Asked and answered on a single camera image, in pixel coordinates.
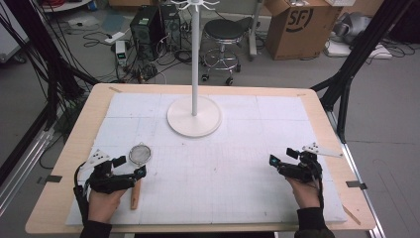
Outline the small white power supply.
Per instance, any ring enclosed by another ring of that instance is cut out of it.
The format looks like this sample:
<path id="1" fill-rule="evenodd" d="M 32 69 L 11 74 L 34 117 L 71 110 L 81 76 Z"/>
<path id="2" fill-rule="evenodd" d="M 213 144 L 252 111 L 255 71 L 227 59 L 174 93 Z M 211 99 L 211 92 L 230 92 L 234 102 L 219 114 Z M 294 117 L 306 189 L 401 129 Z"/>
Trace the small white power supply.
<path id="1" fill-rule="evenodd" d="M 127 64 L 126 44 L 124 41 L 117 41 L 115 44 L 115 54 L 119 65 Z"/>

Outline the wooden-handled mesh strainer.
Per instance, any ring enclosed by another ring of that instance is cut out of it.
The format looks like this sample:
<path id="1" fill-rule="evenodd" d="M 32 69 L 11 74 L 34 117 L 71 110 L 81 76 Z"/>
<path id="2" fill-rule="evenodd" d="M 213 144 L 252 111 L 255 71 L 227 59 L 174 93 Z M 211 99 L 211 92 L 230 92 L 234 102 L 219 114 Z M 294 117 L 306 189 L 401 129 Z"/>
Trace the wooden-handled mesh strainer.
<path id="1" fill-rule="evenodd" d="M 145 144 L 140 143 L 137 146 L 134 146 L 130 153 L 129 159 L 132 163 L 138 166 L 138 168 L 145 166 L 146 163 L 151 159 L 152 150 Z M 138 208 L 139 197 L 141 189 L 141 180 L 136 180 L 134 187 L 132 188 L 131 193 L 131 209 L 135 210 Z"/>

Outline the black tape strip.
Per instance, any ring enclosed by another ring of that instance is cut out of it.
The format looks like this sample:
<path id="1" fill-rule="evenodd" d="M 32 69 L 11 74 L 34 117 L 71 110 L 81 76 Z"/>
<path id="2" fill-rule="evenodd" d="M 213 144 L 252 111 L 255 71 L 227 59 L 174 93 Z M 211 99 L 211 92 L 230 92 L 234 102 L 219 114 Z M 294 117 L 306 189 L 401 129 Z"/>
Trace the black tape strip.
<path id="1" fill-rule="evenodd" d="M 38 180 L 37 180 L 37 183 L 38 184 L 46 184 L 48 182 L 60 182 L 61 179 L 62 179 L 61 176 L 51 176 L 51 175 L 49 175 L 49 176 L 46 176 L 45 178 L 39 177 Z"/>
<path id="2" fill-rule="evenodd" d="M 347 187 L 358 187 L 360 190 L 367 189 L 367 185 L 364 182 L 359 182 L 358 180 L 349 180 L 346 181 Z"/>

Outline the large cardboard box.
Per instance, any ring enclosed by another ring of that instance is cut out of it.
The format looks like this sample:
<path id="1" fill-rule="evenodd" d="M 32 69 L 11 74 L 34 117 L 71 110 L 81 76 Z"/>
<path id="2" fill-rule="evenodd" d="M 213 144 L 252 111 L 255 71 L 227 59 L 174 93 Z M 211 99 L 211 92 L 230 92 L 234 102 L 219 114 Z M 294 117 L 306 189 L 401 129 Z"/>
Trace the large cardboard box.
<path id="1" fill-rule="evenodd" d="M 342 7 L 325 0 L 264 0 L 271 13 L 265 47 L 274 60 L 318 57 Z"/>

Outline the white grid mat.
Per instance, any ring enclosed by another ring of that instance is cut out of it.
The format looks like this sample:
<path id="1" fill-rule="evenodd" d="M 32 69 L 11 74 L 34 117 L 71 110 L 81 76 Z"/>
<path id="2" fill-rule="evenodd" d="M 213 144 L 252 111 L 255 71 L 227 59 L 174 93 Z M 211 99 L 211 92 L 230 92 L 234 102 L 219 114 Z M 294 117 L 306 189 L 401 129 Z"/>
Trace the white grid mat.
<path id="1" fill-rule="evenodd" d="M 112 158 L 143 143 L 152 150 L 140 202 L 124 195 L 116 225 L 294 223 L 289 183 L 269 164 L 287 149 L 316 140 L 299 97 L 216 95 L 223 120 L 203 138 L 175 133 L 167 123 L 174 94 L 117 93 L 93 147 Z"/>

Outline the black round stool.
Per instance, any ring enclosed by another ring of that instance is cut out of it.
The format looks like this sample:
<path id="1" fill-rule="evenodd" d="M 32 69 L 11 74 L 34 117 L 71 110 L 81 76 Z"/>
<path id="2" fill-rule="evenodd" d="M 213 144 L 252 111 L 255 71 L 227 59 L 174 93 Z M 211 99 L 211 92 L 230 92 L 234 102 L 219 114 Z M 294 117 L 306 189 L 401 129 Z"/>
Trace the black round stool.
<path id="1" fill-rule="evenodd" d="M 217 47 L 208 50 L 202 58 L 202 64 L 206 67 L 206 72 L 201 76 L 203 81 L 210 78 L 212 69 L 225 70 L 229 73 L 226 84 L 233 84 L 233 72 L 240 72 L 242 66 L 238 56 L 227 46 L 239 44 L 245 32 L 246 30 L 239 22 L 227 19 L 211 20 L 205 24 L 204 36 L 212 40 Z"/>

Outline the person's left hand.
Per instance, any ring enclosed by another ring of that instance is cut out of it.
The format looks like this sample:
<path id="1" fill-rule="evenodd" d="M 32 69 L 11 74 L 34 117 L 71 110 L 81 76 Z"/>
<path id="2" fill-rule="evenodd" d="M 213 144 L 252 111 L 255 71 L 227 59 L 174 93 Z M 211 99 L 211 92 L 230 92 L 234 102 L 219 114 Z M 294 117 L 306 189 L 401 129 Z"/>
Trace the person's left hand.
<path id="1" fill-rule="evenodd" d="M 89 194 L 88 219 L 101 223 L 110 223 L 113 214 L 120 204 L 125 189 L 112 193 L 102 193 L 91 190 Z"/>

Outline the grey machine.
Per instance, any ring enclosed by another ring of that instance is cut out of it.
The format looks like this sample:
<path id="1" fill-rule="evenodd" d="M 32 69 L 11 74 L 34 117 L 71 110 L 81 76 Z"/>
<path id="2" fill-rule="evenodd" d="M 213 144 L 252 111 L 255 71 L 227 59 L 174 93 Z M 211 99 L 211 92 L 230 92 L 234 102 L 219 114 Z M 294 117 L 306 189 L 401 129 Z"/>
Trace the grey machine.
<path id="1" fill-rule="evenodd" d="M 366 30 L 371 18 L 360 12 L 344 13 L 333 28 L 333 33 L 341 42 L 353 45 Z"/>

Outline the aluminium rail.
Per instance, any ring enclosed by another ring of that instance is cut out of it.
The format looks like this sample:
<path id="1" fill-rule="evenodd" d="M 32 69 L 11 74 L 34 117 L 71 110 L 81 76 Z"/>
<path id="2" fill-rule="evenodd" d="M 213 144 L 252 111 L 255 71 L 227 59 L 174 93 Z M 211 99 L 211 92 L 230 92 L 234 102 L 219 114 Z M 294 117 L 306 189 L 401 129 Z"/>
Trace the aluminium rail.
<path id="1" fill-rule="evenodd" d="M 361 174 L 360 174 L 360 172 L 358 170 L 358 167 L 355 163 L 355 160 L 354 160 L 353 155 L 350 151 L 350 148 L 349 148 L 349 146 L 346 142 L 341 141 L 340 137 L 338 137 L 338 140 L 339 140 L 339 144 L 342 148 L 342 151 L 344 153 L 344 158 L 347 160 L 347 162 L 348 162 L 348 164 L 349 164 L 349 166 L 352 170 L 352 173 L 356 176 L 356 178 L 350 182 L 349 187 L 358 187 L 362 191 L 362 193 L 365 197 L 365 200 L 367 202 L 367 206 L 369 208 L 369 211 L 370 211 L 370 213 L 371 213 L 371 215 L 374 219 L 375 226 L 368 232 L 369 237 L 370 238 L 386 238 L 386 235 L 383 231 L 383 228 L 382 228 L 381 223 L 379 221 L 379 218 L 378 218 L 378 216 L 375 212 L 375 209 L 374 209 L 373 204 L 370 200 L 370 197 L 368 196 L 368 186 L 364 183 L 364 181 L 361 177 Z"/>
<path id="2" fill-rule="evenodd" d="M 30 143 L 29 148 L 21 157 L 22 162 L 12 170 L 11 177 L 0 187 L 0 217 L 5 213 L 13 198 L 28 178 L 35 164 L 52 141 L 54 128 L 42 130 Z"/>

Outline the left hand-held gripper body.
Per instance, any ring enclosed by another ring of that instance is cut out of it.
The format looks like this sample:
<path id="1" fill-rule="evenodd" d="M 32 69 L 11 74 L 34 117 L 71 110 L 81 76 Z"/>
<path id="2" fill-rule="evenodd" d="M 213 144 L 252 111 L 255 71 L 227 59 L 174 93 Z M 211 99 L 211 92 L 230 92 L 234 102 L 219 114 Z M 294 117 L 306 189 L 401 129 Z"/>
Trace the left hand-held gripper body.
<path id="1" fill-rule="evenodd" d="M 115 175 L 112 172 L 112 169 L 114 168 L 112 165 L 113 159 L 115 158 L 111 158 L 105 152 L 97 149 L 88 160 L 79 167 L 81 173 L 90 169 L 93 170 L 86 180 L 86 183 L 89 184 L 93 190 L 109 194 L 117 190 L 134 187 L 136 182 L 134 173 Z"/>

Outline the black computer tower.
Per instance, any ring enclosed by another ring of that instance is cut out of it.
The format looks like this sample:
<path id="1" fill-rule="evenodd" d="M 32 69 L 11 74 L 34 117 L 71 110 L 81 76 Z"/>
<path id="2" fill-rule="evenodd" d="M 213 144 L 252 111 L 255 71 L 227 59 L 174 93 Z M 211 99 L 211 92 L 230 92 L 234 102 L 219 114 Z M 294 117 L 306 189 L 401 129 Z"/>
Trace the black computer tower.
<path id="1" fill-rule="evenodd" d="M 130 24 L 138 58 L 156 60 L 158 42 L 163 38 L 158 6 L 141 6 Z"/>
<path id="2" fill-rule="evenodd" d="M 160 6 L 160 15 L 162 18 L 164 33 L 166 36 L 166 46 L 170 50 L 181 49 L 180 17 L 174 4 L 165 4 Z"/>

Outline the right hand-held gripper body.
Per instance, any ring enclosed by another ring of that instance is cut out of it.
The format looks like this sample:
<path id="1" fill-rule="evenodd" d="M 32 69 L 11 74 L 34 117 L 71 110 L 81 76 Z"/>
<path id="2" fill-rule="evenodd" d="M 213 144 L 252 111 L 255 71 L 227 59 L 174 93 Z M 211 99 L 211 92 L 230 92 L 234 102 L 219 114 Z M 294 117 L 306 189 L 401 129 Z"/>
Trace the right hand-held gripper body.
<path id="1" fill-rule="evenodd" d="M 314 179 L 322 179 L 323 169 L 318 162 L 318 156 L 343 157 L 342 153 L 321 147 L 316 143 L 303 146 L 299 152 L 300 155 L 297 159 L 299 163 L 297 165 L 280 162 L 278 172 L 287 178 L 297 179 L 304 183 Z"/>

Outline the person's right hand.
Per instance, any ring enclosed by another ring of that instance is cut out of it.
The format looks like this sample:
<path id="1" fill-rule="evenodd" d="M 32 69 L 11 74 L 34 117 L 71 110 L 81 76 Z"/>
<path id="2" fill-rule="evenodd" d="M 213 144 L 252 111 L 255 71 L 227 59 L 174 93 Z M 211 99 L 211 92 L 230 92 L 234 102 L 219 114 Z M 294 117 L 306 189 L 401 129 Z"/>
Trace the person's right hand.
<path id="1" fill-rule="evenodd" d="M 303 208 L 320 207 L 319 182 L 317 180 L 303 183 L 294 178 L 286 179 L 292 187 L 292 192 L 298 206 Z"/>

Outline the white hook stand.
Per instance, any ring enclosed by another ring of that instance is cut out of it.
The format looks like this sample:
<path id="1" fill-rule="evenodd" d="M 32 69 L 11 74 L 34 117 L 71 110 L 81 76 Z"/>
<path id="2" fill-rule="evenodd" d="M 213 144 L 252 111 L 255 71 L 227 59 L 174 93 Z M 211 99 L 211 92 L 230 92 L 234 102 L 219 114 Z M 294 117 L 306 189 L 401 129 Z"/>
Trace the white hook stand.
<path id="1" fill-rule="evenodd" d="M 192 9 L 192 73 L 191 96 L 178 98 L 169 106 L 166 119 L 176 133 L 189 137 L 200 138 L 215 132 L 222 122 L 220 107 L 212 99 L 199 95 L 199 48 L 200 48 L 200 9 L 210 10 L 210 5 L 218 1 L 183 0 L 182 10 Z"/>

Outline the white power strip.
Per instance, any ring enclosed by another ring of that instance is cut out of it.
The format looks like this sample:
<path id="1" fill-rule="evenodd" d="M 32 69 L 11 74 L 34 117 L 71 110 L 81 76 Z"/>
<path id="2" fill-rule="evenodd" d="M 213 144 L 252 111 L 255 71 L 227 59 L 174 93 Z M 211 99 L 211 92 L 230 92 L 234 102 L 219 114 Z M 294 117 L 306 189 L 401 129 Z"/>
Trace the white power strip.
<path id="1" fill-rule="evenodd" d="M 105 39 L 104 42 L 107 44 L 113 44 L 117 40 L 121 39 L 123 36 L 125 36 L 125 33 L 117 32 L 114 35 L 112 35 L 110 38 Z"/>

